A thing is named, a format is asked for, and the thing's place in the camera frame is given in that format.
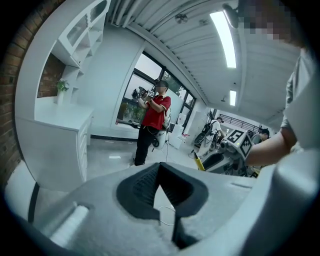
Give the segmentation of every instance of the red brick wall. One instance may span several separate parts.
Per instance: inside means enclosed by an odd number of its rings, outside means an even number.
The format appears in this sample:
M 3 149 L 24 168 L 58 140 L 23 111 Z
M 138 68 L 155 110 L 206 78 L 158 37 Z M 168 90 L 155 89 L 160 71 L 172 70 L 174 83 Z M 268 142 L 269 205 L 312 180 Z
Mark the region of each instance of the red brick wall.
M 38 98 L 57 96 L 57 82 L 62 77 L 66 65 L 50 53 L 40 79 Z
M 2 189 L 6 185 L 13 170 L 21 159 L 23 159 L 19 150 L 19 142 L 14 122 L 14 100 L 20 66 L 39 27 L 41 27 L 48 16 L 64 1 L 65 0 L 44 0 L 28 16 L 9 44 L 0 66 L 0 186 Z M 53 57 L 50 57 L 50 62 L 51 61 L 57 63 Z M 50 72 L 46 71 L 46 76 L 43 75 L 43 82 L 45 78 L 52 80 L 50 82 L 58 79 L 62 65 L 60 63 L 57 65 L 59 67 L 57 73 L 54 74 L 54 72 L 51 71 L 52 68 Z M 52 90 L 48 87 L 52 87 L 52 85 L 46 84 L 45 82 L 41 85 L 40 96 L 51 96 L 54 94 L 53 91 L 55 89 Z

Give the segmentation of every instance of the ceiling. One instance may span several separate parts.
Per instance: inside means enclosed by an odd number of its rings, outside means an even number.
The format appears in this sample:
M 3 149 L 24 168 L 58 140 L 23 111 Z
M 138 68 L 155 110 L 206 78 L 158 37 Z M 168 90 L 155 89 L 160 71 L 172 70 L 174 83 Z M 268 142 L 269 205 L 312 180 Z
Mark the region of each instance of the ceiling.
M 212 108 L 228 111 L 272 128 L 279 128 L 285 107 L 286 84 L 299 50 L 247 29 L 231 28 L 236 68 L 227 68 L 224 49 L 210 13 L 221 11 L 221 0 L 113 0 L 108 21 L 138 28 L 156 38 L 163 51 L 188 73 L 189 80 Z M 187 22 L 175 16 L 185 14 Z M 236 106 L 229 91 L 237 91 Z

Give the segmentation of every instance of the white floor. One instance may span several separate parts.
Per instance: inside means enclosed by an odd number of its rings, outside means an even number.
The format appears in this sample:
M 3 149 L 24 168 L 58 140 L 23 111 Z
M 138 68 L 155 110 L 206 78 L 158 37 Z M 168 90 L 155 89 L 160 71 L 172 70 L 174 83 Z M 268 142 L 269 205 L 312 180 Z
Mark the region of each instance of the white floor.
M 136 149 L 136 142 L 91 139 L 91 145 L 87 147 L 87 180 L 127 169 L 133 162 Z M 153 146 L 150 146 L 145 160 L 146 164 L 171 162 L 197 169 L 195 161 L 188 157 L 188 154 L 193 149 L 191 146 L 183 144 L 180 149 L 176 149 L 171 145 L 165 144 L 162 150 L 155 149 L 152 152 L 152 149 Z M 34 219 L 36 220 L 52 204 L 62 199 L 66 194 L 61 191 L 40 188 L 35 206 Z M 160 187 L 155 195 L 154 208 L 158 209 L 161 206 L 172 208 L 168 198 Z M 160 219 L 163 222 L 167 224 L 174 223 L 175 213 L 172 210 L 162 207 L 159 211 Z M 161 226 L 170 237 L 174 226 L 163 223 L 161 223 Z

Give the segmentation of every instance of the white cabinet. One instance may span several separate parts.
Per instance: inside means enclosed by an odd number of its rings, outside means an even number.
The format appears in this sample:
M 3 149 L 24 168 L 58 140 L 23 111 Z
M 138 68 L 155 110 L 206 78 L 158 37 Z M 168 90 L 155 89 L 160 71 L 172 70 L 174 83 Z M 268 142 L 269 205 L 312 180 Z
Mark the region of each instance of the white cabinet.
M 39 28 L 23 59 L 15 95 L 16 132 L 25 163 L 42 188 L 70 192 L 87 179 L 94 109 L 76 102 L 102 43 L 109 5 L 110 0 L 66 0 Z M 37 98 L 50 53 L 66 64 L 62 79 L 69 90 L 62 105 L 56 97 Z

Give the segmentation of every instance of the red polo shirt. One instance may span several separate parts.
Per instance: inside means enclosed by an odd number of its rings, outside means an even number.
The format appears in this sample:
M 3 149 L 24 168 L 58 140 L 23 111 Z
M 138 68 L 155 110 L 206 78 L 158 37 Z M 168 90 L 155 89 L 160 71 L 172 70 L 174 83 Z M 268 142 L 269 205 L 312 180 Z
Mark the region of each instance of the red polo shirt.
M 163 106 L 165 108 L 165 111 L 161 111 L 160 113 L 158 113 L 152 107 L 150 107 L 149 102 L 147 102 L 146 104 L 148 105 L 149 109 L 145 113 L 142 125 L 151 126 L 153 128 L 156 128 L 157 130 L 162 130 L 162 125 L 165 121 L 165 112 L 167 112 L 167 109 L 170 108 L 171 98 L 168 96 L 162 97 L 157 95 L 154 97 L 153 101 L 158 105 Z

